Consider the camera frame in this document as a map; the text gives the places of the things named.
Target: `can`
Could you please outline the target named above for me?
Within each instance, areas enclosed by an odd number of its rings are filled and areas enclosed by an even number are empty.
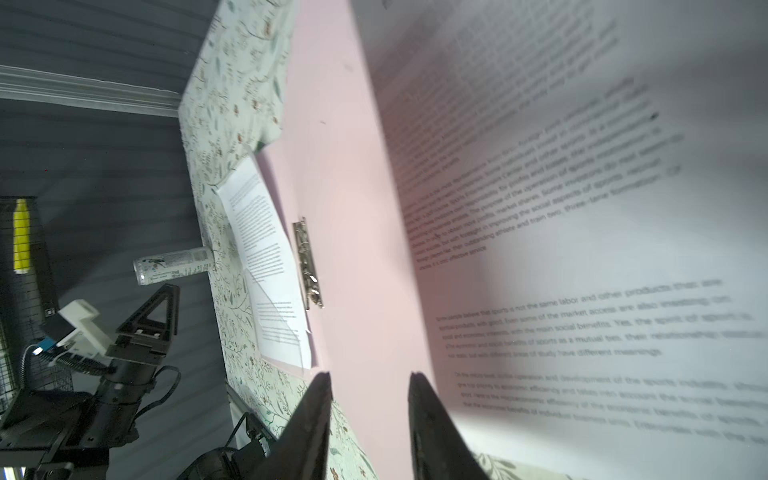
[[[214,266],[214,252],[209,247],[162,253],[134,260],[139,285],[172,280],[180,276],[207,272]]]

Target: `leaf pattern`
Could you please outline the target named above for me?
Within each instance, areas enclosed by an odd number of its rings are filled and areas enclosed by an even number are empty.
[[[200,232],[214,251],[210,287],[227,380],[276,435],[285,428],[306,383],[260,358],[231,226],[212,187],[240,159],[280,136],[295,14],[294,0],[221,2],[179,107]],[[331,412],[326,477],[378,480],[341,406],[334,402]],[[489,455],[477,459],[492,480],[567,480]]]

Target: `yellow object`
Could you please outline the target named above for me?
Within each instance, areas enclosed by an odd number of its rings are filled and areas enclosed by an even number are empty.
[[[13,271],[29,273],[30,266],[29,209],[26,199],[17,198],[13,212]]]

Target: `clipboard clip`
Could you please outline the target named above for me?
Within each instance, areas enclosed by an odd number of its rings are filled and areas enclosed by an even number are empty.
[[[306,294],[306,309],[310,309],[310,300],[315,305],[323,308],[323,298],[320,296],[320,284],[317,279],[317,270],[312,258],[312,247],[310,246],[310,234],[306,229],[306,218],[293,223],[293,234],[296,236],[296,248],[299,253],[299,268],[301,270],[301,279],[304,284],[304,293]]]

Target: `dark gray wall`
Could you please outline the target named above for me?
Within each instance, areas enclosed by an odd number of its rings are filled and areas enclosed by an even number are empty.
[[[0,195],[38,197],[61,305],[86,299],[109,332],[157,289],[137,284],[135,258],[201,245],[175,118],[0,100]],[[179,335],[166,364],[183,378],[139,419],[139,440],[111,452],[110,480],[175,478],[232,429],[207,274],[174,283]]]
[[[181,92],[216,0],[2,0],[0,64]]]

